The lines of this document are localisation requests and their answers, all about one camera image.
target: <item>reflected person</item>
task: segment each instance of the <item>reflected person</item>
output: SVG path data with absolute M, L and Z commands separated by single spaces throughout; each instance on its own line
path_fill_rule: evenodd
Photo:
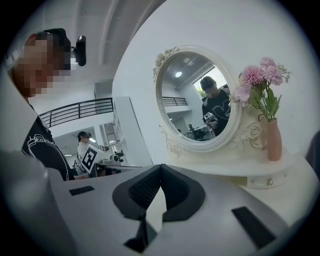
M 228 88 L 217 88 L 217 82 L 210 76 L 205 76 L 200 81 L 200 85 L 206 94 L 206 97 L 202 99 L 202 117 L 207 113 L 212 113 L 217 124 L 211 127 L 204 118 L 203 121 L 213 129 L 215 136 L 218 136 L 225 129 L 229 120 L 231 111 L 229 107 L 230 91 Z

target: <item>ceiling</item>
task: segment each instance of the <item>ceiling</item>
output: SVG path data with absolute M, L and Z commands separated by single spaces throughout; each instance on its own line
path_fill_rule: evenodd
M 63 28 L 75 46 L 86 36 L 84 67 L 77 67 L 66 82 L 96 83 L 113 79 L 130 41 L 146 19 L 165 0 L 47 0 L 20 29 L 8 54 L 22 46 L 32 33 Z
M 198 55 L 178 55 L 169 63 L 163 77 L 163 82 L 174 87 L 179 87 L 200 69 L 209 68 L 209 66 L 214 67 L 213 64 Z M 176 77 L 177 72 L 182 72 L 181 76 Z
M 61 135 L 59 137 L 55 137 L 54 142 L 64 155 L 76 155 L 79 144 L 77 135 L 79 132 L 82 131 L 91 133 L 91 137 L 95 141 L 97 141 L 94 127 L 89 127 L 86 129 L 76 130 L 71 133 Z M 98 144 L 96 142 L 89 141 L 89 143 L 95 146 L 96 148 L 98 147 Z

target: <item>metal railing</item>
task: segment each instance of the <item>metal railing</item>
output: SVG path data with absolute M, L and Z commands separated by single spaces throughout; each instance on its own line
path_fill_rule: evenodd
M 55 108 L 39 116 L 48 127 L 114 111 L 112 98 L 99 98 Z
M 162 102 L 164 107 L 188 106 L 185 98 L 162 97 Z

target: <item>gray plastic surface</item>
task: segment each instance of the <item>gray plastic surface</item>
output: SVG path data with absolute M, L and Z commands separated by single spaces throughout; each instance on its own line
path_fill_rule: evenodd
M 46 171 L 34 158 L 24 155 L 5 155 L 4 158 L 6 170 L 11 170 L 1 173 L 6 200 L 13 215 L 36 241 L 53 250 L 56 248 L 57 255 L 62 252 L 83 256 L 141 255 L 123 245 L 136 236 L 139 221 L 121 215 L 113 203 L 112 193 L 118 184 L 151 166 L 105 177 L 63 181 L 57 170 Z M 206 198 L 188 220 L 164 223 L 143 255 L 255 253 L 256 246 L 231 212 L 243 206 L 276 236 L 287 229 L 275 212 L 243 189 L 208 174 L 170 167 L 198 181 Z M 94 190 L 74 196 L 69 192 L 85 186 L 92 186 Z

